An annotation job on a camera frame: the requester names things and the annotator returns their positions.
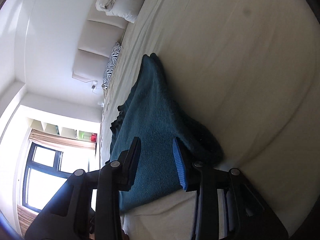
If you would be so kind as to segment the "dark teal knit sweater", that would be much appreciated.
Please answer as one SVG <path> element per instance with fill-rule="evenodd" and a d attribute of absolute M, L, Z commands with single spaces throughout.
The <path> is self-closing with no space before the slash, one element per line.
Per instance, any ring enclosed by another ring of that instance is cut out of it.
<path fill-rule="evenodd" d="M 111 160 L 141 139 L 141 154 L 134 185 L 121 191 L 120 211 L 126 213 L 181 189 L 172 143 L 183 141 L 190 155 L 211 167 L 223 159 L 223 151 L 212 133 L 187 115 L 173 99 L 163 65 L 155 53 L 144 55 L 138 79 L 131 88 L 110 130 Z"/>

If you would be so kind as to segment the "black framed window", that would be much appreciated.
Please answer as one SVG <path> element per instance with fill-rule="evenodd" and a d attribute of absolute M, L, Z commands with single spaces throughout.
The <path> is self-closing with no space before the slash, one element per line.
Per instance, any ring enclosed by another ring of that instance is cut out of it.
<path fill-rule="evenodd" d="M 63 153 L 36 143 L 31 143 L 25 165 L 22 204 L 37 213 L 71 175 L 61 171 Z"/>

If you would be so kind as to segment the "red box on shelf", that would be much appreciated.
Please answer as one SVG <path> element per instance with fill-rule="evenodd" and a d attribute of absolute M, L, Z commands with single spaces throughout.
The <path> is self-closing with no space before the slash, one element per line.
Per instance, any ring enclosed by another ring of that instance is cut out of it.
<path fill-rule="evenodd" d="M 98 137 L 97 133 L 92 133 L 91 134 L 91 142 L 96 143 L 97 142 L 97 137 Z"/>

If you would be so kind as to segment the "beige roman blind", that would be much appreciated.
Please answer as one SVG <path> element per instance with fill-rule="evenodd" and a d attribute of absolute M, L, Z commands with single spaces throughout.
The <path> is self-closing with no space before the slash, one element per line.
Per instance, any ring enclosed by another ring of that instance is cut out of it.
<path fill-rule="evenodd" d="M 32 129 L 29 134 L 29 140 L 40 144 L 46 147 L 52 148 L 83 148 L 86 150 L 95 150 L 96 143 L 88 142 L 88 141 L 81 141 L 66 137 L 61 137 L 59 135 L 49 134 L 43 131 L 38 131 L 36 129 Z"/>

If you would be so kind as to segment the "cream bed sheet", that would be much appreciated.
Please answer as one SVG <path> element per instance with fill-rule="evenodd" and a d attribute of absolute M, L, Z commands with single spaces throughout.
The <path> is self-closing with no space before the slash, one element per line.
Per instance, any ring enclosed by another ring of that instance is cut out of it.
<path fill-rule="evenodd" d="M 145 0 L 107 91 L 110 124 L 155 53 L 181 108 L 219 141 L 290 235 L 319 197 L 319 22 L 306 0 Z"/>

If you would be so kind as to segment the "zebra print pillow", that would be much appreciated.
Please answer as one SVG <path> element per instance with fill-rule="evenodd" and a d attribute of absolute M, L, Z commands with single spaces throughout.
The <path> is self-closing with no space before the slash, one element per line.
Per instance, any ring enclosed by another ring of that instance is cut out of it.
<path fill-rule="evenodd" d="M 108 87 L 108 84 L 110 82 L 113 69 L 116 65 L 120 51 L 121 51 L 121 44 L 119 42 L 116 42 L 111 50 L 109 61 L 106 65 L 106 68 L 103 74 L 103 84 L 102 84 L 103 88 Z"/>

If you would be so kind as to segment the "cream upholstered headboard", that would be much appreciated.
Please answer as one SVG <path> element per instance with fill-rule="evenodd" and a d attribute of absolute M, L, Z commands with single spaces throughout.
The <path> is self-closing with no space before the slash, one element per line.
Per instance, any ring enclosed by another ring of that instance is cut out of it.
<path fill-rule="evenodd" d="M 82 82 L 102 82 L 111 50 L 124 34 L 128 22 L 107 16 L 91 4 L 78 42 L 72 78 Z"/>

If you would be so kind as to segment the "white wall shelf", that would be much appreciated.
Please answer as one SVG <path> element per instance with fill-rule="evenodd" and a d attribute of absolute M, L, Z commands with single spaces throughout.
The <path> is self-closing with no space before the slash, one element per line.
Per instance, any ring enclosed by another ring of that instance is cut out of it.
<path fill-rule="evenodd" d="M 58 135 L 61 137 L 76 139 L 81 141 L 91 142 L 92 132 L 86 132 L 79 129 L 67 128 L 62 125 L 49 124 L 44 121 L 35 119 L 28 119 L 29 125 L 32 129 L 42 131 L 48 134 Z"/>

